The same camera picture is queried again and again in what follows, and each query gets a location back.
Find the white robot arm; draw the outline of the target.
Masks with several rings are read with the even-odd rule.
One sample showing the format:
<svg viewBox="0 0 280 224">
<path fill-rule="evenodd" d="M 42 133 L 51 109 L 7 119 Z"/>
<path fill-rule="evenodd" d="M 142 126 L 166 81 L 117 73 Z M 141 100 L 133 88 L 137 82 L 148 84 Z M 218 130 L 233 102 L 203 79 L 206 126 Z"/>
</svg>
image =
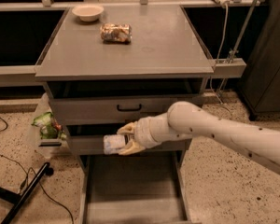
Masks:
<svg viewBox="0 0 280 224">
<path fill-rule="evenodd" d="M 280 175 L 280 132 L 211 115 L 188 102 L 176 102 L 167 112 L 141 118 L 118 129 L 133 139 L 119 153 L 130 155 L 164 142 L 203 136 Z"/>
</svg>

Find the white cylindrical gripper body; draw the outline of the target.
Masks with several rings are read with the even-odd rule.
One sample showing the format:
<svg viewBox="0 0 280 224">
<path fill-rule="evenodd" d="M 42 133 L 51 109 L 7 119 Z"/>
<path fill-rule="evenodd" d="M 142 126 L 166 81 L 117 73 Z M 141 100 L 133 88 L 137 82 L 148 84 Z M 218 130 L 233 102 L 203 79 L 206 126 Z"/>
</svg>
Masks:
<svg viewBox="0 0 280 224">
<path fill-rule="evenodd" d="M 151 129 L 150 129 L 151 121 L 152 121 L 151 117 L 142 118 L 136 122 L 134 128 L 135 141 L 145 149 L 150 149 L 160 144 L 160 142 L 157 142 L 151 134 Z"/>
</svg>

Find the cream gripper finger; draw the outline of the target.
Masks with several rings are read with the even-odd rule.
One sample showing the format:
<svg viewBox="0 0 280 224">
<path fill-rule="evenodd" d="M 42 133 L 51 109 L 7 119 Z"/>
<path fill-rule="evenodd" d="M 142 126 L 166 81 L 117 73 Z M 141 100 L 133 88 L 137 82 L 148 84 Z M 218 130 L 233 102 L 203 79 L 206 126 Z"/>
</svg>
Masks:
<svg viewBox="0 0 280 224">
<path fill-rule="evenodd" d="M 134 130 L 136 128 L 137 122 L 130 122 L 123 127 L 119 128 L 117 131 L 117 134 L 120 135 L 128 135 L 128 134 L 134 134 Z"/>
<path fill-rule="evenodd" d="M 123 155 L 123 156 L 127 156 L 127 155 L 132 155 L 135 153 L 139 153 L 145 149 L 146 149 L 145 147 L 143 147 L 136 141 L 130 140 L 125 147 L 123 147 L 119 150 L 119 154 Z"/>
</svg>

